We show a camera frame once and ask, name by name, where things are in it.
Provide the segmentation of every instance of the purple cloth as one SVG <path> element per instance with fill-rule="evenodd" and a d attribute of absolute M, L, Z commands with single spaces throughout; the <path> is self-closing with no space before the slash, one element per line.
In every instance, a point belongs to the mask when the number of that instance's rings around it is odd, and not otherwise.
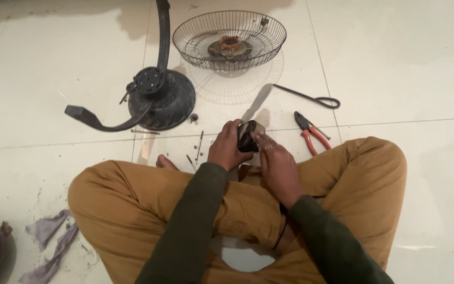
<path fill-rule="evenodd" d="M 41 218 L 34 224 L 26 226 L 26 232 L 33 235 L 38 241 L 39 251 L 42 252 L 47 247 L 48 241 L 55 235 L 66 217 L 70 215 L 70 211 L 64 209 L 52 218 Z"/>
<path fill-rule="evenodd" d="M 68 228 L 66 233 L 57 240 L 57 246 L 55 247 L 54 256 L 51 260 L 45 262 L 45 264 L 36 268 L 33 272 L 27 272 L 22 275 L 19 279 L 19 283 L 22 284 L 47 284 L 59 271 L 60 261 L 62 257 L 68 251 L 71 243 L 78 233 L 78 225 L 74 223 Z"/>

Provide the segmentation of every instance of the knee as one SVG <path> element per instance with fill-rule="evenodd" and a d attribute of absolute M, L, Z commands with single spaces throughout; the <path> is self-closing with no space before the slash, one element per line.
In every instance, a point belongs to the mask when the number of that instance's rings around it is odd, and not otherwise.
<path fill-rule="evenodd" d="M 96 188 L 105 187 L 108 175 L 117 169 L 115 161 L 105 161 L 88 167 L 74 178 L 68 189 L 68 205 L 73 212 L 85 208 L 85 203 L 92 200 Z"/>
<path fill-rule="evenodd" d="M 378 155 L 382 156 L 384 160 L 397 165 L 397 168 L 406 172 L 406 157 L 395 143 L 372 136 L 368 137 L 365 143 L 369 145 L 369 152 L 375 151 Z"/>

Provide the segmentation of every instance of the hand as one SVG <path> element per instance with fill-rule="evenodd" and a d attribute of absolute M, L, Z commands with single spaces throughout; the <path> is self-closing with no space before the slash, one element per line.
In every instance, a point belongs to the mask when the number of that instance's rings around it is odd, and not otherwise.
<path fill-rule="evenodd" d="M 299 183 L 297 165 L 285 147 L 265 134 L 256 135 L 260 151 L 260 169 L 272 193 L 290 209 L 306 195 Z"/>
<path fill-rule="evenodd" d="M 241 119 L 229 121 L 218 134 L 209 148 L 208 162 L 221 165 L 230 172 L 237 166 L 253 158 L 253 152 L 242 153 L 238 150 L 238 127 Z"/>

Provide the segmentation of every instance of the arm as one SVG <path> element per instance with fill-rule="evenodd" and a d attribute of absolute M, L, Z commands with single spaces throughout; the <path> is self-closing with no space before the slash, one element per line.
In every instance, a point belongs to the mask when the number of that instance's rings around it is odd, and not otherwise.
<path fill-rule="evenodd" d="M 393 283 L 350 230 L 301 188 L 297 165 L 287 149 L 267 135 L 255 140 L 269 188 L 299 224 L 309 254 L 327 283 Z"/>
<path fill-rule="evenodd" d="M 299 224 L 316 266 L 328 284 L 393 283 L 350 230 L 305 195 L 288 211 Z"/>
<path fill-rule="evenodd" d="M 227 171 L 205 163 L 190 180 L 135 283 L 200 283 Z"/>

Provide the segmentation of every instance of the khaki pants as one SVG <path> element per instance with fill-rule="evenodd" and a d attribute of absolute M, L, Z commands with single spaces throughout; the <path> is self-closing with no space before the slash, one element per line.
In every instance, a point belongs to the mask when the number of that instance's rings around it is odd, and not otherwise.
<path fill-rule="evenodd" d="M 406 160 L 393 143 L 373 137 L 347 141 L 298 165 L 302 187 L 325 197 L 321 206 L 346 225 L 386 268 L 406 183 Z M 214 235 L 257 241 L 272 248 L 280 232 L 279 203 L 257 169 L 230 182 Z M 114 283 L 133 283 L 166 229 L 192 174 L 107 161 L 71 183 L 69 205 L 85 239 Z M 299 236 L 274 263 L 240 272 L 210 255 L 205 283 L 325 283 Z"/>

